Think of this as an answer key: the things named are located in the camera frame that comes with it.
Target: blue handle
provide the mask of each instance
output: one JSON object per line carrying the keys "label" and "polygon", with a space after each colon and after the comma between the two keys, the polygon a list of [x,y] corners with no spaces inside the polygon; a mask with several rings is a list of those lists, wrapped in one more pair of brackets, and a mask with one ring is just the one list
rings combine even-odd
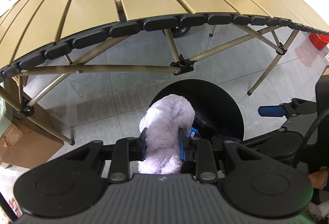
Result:
{"label": "blue handle", "polygon": [[282,117],[286,115],[286,110],[280,105],[277,106],[260,106],[258,114],[262,117]]}

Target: red bucket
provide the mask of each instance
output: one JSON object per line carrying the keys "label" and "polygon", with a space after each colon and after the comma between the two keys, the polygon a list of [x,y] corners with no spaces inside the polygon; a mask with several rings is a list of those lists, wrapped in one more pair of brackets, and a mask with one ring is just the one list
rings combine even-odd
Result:
{"label": "red bucket", "polygon": [[310,34],[309,39],[318,50],[322,50],[329,43],[328,35]]}

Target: lavender plush fabric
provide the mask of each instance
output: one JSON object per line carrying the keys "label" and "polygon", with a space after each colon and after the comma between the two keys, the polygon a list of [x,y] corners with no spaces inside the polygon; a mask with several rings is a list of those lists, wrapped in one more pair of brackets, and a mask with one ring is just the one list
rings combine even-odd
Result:
{"label": "lavender plush fabric", "polygon": [[139,161],[141,174],[178,174],[181,156],[178,128],[187,135],[192,127],[195,112],[184,97],[174,94],[155,102],[139,123],[146,131],[145,160]]}

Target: black cable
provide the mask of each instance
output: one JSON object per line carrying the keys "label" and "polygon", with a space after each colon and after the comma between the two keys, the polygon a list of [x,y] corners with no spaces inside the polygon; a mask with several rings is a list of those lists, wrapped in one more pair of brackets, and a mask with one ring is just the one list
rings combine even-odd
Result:
{"label": "black cable", "polygon": [[14,222],[15,220],[18,219],[15,212],[12,210],[10,205],[7,203],[6,199],[2,196],[1,192],[0,192],[0,207],[4,210],[5,214],[7,215],[7,217],[9,217],[11,222]]}
{"label": "black cable", "polygon": [[307,130],[305,137],[303,138],[302,142],[300,143],[297,152],[295,154],[295,158],[293,159],[292,162],[292,166],[294,168],[297,168],[297,164],[299,163],[299,156],[300,153],[302,152],[302,150],[304,149],[305,145],[307,144],[307,142],[309,141],[311,135],[314,133],[314,131],[317,129],[317,127],[319,126],[319,124],[322,122],[322,120],[329,115],[329,108],[325,109],[324,111],[322,111],[322,113],[320,113],[320,115],[318,115],[318,117],[314,120],[314,122],[312,123],[312,125],[310,126],[310,128]]}

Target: black round container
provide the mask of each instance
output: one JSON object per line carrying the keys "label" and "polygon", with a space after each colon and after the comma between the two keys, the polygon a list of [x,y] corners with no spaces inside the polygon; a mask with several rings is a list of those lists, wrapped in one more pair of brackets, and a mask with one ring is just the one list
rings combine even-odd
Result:
{"label": "black round container", "polygon": [[150,106],[170,94],[183,96],[195,110],[193,127],[203,138],[222,135],[243,140],[244,125],[234,99],[219,86],[199,79],[177,81],[162,89]]}

